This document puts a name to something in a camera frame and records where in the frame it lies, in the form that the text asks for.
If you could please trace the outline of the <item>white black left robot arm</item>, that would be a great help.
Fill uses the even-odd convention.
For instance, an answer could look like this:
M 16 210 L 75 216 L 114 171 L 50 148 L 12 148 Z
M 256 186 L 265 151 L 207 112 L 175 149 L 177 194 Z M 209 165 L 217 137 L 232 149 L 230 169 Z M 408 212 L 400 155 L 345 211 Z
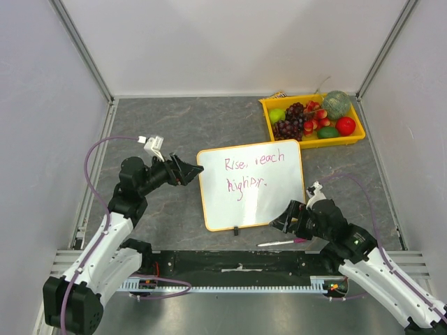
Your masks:
M 176 155 L 165 161 L 155 156 L 150 166 L 136 156 L 125 159 L 100 228 L 77 260 L 43 286 L 45 323 L 65 334 L 93 334 L 111 296 L 150 259 L 150 244 L 128 238 L 147 195 L 164 184 L 186 186 L 203 170 Z

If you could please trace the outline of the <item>yellow-framed whiteboard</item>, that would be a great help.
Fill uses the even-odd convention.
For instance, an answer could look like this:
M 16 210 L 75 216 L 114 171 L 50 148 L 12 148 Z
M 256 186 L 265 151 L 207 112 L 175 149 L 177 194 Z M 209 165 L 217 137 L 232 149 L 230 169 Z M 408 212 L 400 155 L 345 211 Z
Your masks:
M 291 200 L 305 201 L 300 144 L 282 140 L 206 149 L 196 156 L 210 232 L 267 225 Z

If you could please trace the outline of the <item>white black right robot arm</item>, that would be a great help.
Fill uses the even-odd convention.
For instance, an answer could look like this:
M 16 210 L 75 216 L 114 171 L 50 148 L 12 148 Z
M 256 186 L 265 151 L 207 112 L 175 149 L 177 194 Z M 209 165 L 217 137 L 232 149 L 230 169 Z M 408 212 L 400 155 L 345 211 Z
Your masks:
M 325 240 L 321 252 L 328 267 L 375 298 L 406 334 L 446 333 L 446 304 L 402 271 L 367 230 L 349 223 L 332 200 L 292 200 L 270 226 L 300 239 Z

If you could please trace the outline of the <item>white purple marker pen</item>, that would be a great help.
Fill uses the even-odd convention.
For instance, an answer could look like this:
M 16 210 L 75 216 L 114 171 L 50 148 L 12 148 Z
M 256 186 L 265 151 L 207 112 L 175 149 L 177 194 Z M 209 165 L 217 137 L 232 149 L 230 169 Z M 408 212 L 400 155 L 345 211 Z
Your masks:
M 301 238 L 295 238 L 295 239 L 290 239 L 290 240 L 286 240 L 286 241 L 270 241 L 270 242 L 265 242 L 265 243 L 261 243 L 261 244 L 257 244 L 257 247 L 268 247 L 268 246 L 281 246 L 281 245 L 286 245 L 286 244 L 300 244 L 300 243 L 305 243 L 307 242 L 306 239 L 301 239 Z

